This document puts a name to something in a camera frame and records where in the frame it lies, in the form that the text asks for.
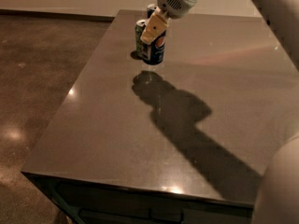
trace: brown concrete floor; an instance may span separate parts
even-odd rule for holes
[[[0,16],[0,223],[65,224],[20,170],[108,22]]]

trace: gray tabletop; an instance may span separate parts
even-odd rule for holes
[[[253,204],[295,132],[292,62],[261,19],[189,15],[147,66],[130,55],[144,16],[119,12],[22,170]]]

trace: can label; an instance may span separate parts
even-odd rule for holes
[[[151,14],[155,11],[155,9],[157,8],[156,4],[149,4],[147,7],[147,11],[148,11],[148,19],[150,18]]]
[[[143,47],[143,42],[140,39],[140,37],[142,36],[142,32],[145,27],[146,27],[146,20],[144,19],[137,21],[135,26],[136,55],[139,58],[142,58],[142,47]]]
[[[163,61],[165,36],[166,31],[161,33],[150,45],[143,44],[142,59],[145,63],[155,65]]]

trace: soda can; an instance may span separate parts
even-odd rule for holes
[[[137,21],[135,26],[136,55],[139,58],[142,58],[142,48],[143,48],[143,42],[140,39],[140,37],[145,27],[146,27],[146,20],[144,19]]]
[[[146,64],[155,65],[161,63],[164,58],[166,31],[161,33],[150,45],[143,44],[142,60]]]
[[[148,19],[150,18],[151,14],[155,11],[155,9],[157,8],[156,4],[149,4],[147,7],[147,11],[148,11]]]

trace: drawer handle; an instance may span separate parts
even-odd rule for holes
[[[184,214],[183,214],[183,212],[180,213],[180,221],[163,220],[163,219],[158,219],[158,218],[152,217],[152,210],[150,208],[149,209],[149,220],[158,222],[158,223],[163,223],[163,224],[183,224],[184,223]]]

